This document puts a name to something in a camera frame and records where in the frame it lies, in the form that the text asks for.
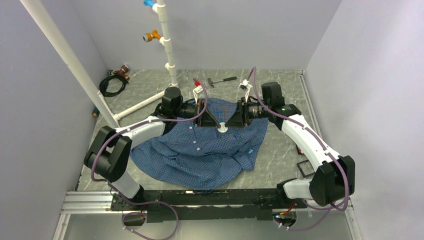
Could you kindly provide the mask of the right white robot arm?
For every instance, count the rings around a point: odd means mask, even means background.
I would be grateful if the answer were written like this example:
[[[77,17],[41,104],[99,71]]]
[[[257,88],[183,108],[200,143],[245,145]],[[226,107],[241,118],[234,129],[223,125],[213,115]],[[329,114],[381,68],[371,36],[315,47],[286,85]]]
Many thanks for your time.
[[[295,142],[314,171],[311,179],[293,178],[277,184],[276,203],[287,208],[296,200],[313,200],[325,210],[341,208],[355,191],[355,161],[332,149],[295,105],[285,103],[277,82],[262,84],[261,91],[262,99],[247,94],[239,100],[225,127],[242,128],[255,119],[268,119]]]

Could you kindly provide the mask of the blue checkered shirt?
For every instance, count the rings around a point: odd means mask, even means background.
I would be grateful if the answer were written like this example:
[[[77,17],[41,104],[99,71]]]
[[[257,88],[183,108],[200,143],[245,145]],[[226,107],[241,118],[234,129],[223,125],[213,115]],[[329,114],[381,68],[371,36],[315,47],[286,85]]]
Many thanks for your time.
[[[267,118],[259,118],[221,133],[191,121],[178,122],[169,133],[135,146],[130,157],[156,180],[211,190],[254,169],[268,124]]]

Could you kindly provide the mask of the white PVC pipe frame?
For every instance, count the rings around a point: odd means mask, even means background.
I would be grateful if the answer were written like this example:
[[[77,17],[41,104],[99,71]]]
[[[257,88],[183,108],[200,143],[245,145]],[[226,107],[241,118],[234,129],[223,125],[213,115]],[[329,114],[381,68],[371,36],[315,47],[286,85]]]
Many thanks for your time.
[[[86,127],[91,94],[95,94],[93,101],[99,102],[103,118],[113,127],[159,98],[154,95],[123,112],[113,113],[94,88],[94,83],[106,75],[106,65],[71,2],[34,0],[25,7],[24,2],[13,0],[10,5],[15,7],[15,27],[21,30],[21,80],[16,87],[22,90],[22,100],[16,105],[38,126],[70,123]],[[71,67],[46,37],[52,31],[59,32],[66,50],[73,53],[73,64],[84,75],[83,81],[75,78]]]

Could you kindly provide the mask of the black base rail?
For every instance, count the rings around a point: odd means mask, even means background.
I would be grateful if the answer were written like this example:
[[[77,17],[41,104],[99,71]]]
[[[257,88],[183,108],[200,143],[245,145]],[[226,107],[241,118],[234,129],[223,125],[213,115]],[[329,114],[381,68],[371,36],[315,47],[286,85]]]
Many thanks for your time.
[[[274,215],[306,209],[300,199],[288,199],[275,188],[219,190],[145,190],[147,205],[133,205],[113,194],[113,212],[143,211],[148,223],[180,220],[254,219],[271,221]]]

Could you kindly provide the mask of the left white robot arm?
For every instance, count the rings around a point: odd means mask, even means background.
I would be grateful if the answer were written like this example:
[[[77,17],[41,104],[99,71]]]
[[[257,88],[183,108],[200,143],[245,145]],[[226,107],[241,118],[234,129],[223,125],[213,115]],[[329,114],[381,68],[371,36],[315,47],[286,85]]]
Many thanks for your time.
[[[125,127],[102,127],[91,143],[83,160],[90,169],[94,182],[105,182],[124,198],[131,210],[139,209],[144,201],[144,188],[127,171],[131,150],[156,137],[169,133],[178,123],[194,122],[202,125],[208,116],[209,97],[199,99],[199,93],[207,93],[204,85],[193,90],[194,103],[185,102],[177,87],[164,91],[161,103],[144,120]]]

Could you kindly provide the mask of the pink flower brooch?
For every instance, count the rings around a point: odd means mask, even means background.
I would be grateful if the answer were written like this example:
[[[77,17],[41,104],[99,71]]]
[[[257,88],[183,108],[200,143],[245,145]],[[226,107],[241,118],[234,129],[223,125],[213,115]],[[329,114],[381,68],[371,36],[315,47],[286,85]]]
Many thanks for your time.
[[[303,150],[299,146],[297,146],[297,150],[299,155],[304,155]]]

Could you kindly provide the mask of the green orange screwdriver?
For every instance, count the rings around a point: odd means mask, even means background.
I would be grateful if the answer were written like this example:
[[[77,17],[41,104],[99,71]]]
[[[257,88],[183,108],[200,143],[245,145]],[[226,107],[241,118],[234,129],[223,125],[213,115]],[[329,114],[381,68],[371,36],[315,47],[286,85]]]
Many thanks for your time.
[[[100,111],[95,107],[93,110],[92,110],[92,116],[93,117],[98,117],[99,116],[99,114],[100,114]]]

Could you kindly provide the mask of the round white brooch backing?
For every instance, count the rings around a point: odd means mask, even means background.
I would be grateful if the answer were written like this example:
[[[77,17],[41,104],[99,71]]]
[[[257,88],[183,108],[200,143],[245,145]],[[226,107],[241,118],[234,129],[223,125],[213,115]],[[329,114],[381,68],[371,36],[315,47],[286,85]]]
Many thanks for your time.
[[[228,127],[226,127],[226,124],[224,122],[220,122],[218,127],[217,127],[217,131],[220,133],[226,133],[228,131]]]

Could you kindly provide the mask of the black handled hammer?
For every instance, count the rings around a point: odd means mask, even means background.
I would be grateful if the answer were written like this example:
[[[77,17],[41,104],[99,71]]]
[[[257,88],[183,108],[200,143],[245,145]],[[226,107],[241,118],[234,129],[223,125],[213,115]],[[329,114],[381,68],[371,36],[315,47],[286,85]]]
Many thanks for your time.
[[[215,84],[217,84],[217,83],[228,82],[228,81],[233,81],[233,80],[237,80],[237,79],[238,78],[236,76],[231,76],[231,77],[226,77],[226,78],[221,78],[221,79],[215,79],[215,80],[212,80],[210,77],[208,77],[207,82],[212,88],[214,88]]]

